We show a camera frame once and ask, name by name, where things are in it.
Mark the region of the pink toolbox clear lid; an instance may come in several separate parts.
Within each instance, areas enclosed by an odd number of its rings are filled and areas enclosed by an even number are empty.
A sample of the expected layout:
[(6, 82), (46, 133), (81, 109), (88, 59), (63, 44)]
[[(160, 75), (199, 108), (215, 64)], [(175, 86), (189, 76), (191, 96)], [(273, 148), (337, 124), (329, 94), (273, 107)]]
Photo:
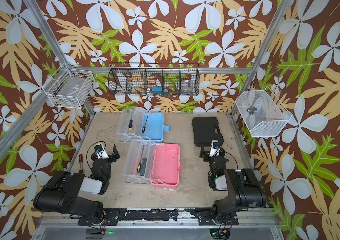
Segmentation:
[[(145, 146), (147, 158), (145, 175), (137, 173), (142, 148)], [(176, 188), (180, 182), (181, 156), (177, 144), (155, 143), (153, 141), (133, 140), (122, 172), (123, 183), (156, 188)]]

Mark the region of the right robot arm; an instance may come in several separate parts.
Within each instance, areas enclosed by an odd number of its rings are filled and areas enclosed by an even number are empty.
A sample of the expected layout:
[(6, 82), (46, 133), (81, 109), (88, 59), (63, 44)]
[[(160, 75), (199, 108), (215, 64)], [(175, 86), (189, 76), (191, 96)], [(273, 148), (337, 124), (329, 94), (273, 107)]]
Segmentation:
[(205, 215), (205, 219), (216, 224), (229, 222), (236, 225), (237, 212), (266, 206), (266, 194), (252, 169), (227, 168), (226, 151), (219, 146), (213, 146), (209, 151), (201, 146), (200, 158), (209, 163), (209, 187), (228, 193), (225, 198), (213, 203), (210, 216)]

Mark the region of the blue toolbox clear lid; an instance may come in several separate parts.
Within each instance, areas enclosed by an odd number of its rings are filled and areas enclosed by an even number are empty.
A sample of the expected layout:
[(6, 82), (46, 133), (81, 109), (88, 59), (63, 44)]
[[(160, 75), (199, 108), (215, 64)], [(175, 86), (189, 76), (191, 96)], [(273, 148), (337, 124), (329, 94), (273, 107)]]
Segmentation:
[(170, 127), (165, 125), (163, 113), (151, 113), (140, 109), (124, 109), (116, 131), (117, 143), (129, 143), (132, 140), (150, 140), (161, 143), (164, 133)]

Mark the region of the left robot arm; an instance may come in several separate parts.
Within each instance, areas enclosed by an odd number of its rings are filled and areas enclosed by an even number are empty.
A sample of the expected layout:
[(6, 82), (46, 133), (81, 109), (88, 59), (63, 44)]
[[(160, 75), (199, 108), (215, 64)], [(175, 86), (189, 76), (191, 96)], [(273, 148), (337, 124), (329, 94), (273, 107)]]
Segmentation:
[(110, 184), (111, 164), (120, 158), (120, 154), (114, 145), (113, 153), (108, 155), (105, 146), (105, 143), (95, 145), (89, 177), (83, 172), (57, 172), (35, 196), (33, 207), (43, 212), (69, 214), (79, 220), (80, 225), (105, 224), (109, 217), (103, 204), (78, 196), (80, 192), (93, 195), (106, 193)]

